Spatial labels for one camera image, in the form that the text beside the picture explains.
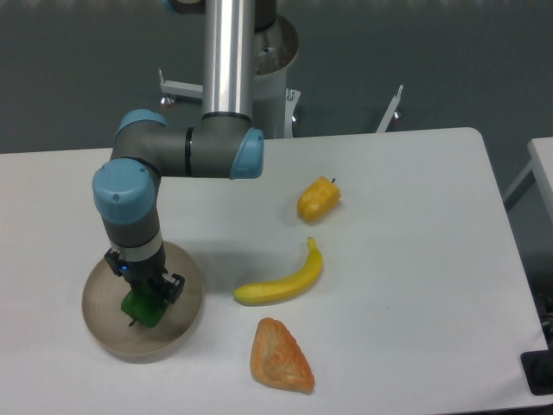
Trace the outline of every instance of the banana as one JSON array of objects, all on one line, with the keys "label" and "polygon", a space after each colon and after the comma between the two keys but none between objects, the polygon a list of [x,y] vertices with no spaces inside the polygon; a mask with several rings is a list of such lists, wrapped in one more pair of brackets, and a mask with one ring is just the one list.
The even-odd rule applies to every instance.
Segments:
[{"label": "banana", "polygon": [[272,303],[295,297],[306,291],[319,278],[322,254],[313,238],[308,238],[309,253],[301,269],[285,278],[264,283],[246,284],[234,292],[234,299],[246,305]]}]

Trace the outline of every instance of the triangular bread piece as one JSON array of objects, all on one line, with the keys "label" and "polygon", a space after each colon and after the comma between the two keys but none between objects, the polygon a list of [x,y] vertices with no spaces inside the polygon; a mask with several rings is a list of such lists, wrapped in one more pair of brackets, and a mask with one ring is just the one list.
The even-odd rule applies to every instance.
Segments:
[{"label": "triangular bread piece", "polygon": [[250,358],[251,376],[277,389],[311,393],[315,378],[309,363],[284,324],[264,318],[257,326]]}]

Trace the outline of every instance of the white table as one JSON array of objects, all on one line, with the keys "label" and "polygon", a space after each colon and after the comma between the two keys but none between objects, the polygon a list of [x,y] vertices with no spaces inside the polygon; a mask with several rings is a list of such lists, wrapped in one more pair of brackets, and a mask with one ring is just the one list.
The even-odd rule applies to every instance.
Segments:
[{"label": "white table", "polygon": [[[168,359],[119,361],[87,332],[80,295],[108,240],[92,203],[109,150],[0,156],[0,413],[378,415],[546,405],[519,356],[546,349],[486,149],[474,130],[284,139],[260,179],[163,179],[166,240],[207,275],[188,341]],[[296,217],[319,175],[343,198]],[[326,264],[301,297],[244,307],[232,290],[297,268],[313,236]],[[310,396],[249,372],[272,316],[313,368]]]}]

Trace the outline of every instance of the gray wall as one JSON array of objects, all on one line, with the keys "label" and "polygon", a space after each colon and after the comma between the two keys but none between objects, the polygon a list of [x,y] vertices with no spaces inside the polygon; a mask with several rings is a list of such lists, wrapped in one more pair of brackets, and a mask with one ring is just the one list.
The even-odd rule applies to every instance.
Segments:
[{"label": "gray wall", "polygon": [[[553,2],[281,0],[301,51],[296,133],[372,132],[404,84],[395,130],[479,130],[504,191],[553,136]],[[120,118],[159,111],[156,69],[201,83],[203,16],[155,0],[0,0],[0,152],[109,147]],[[200,122],[197,103],[161,110]],[[551,286],[553,226],[534,187],[510,214],[531,280]]]}]

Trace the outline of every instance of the toy pepper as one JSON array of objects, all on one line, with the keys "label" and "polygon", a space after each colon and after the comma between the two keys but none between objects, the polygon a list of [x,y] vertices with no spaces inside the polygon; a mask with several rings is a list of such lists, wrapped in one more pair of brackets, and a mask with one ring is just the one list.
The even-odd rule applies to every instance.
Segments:
[{"label": "toy pepper", "polygon": [[334,184],[334,179],[330,182],[325,176],[321,176],[303,192],[297,202],[297,213],[308,222],[320,219],[336,206],[340,197],[340,190]]}]

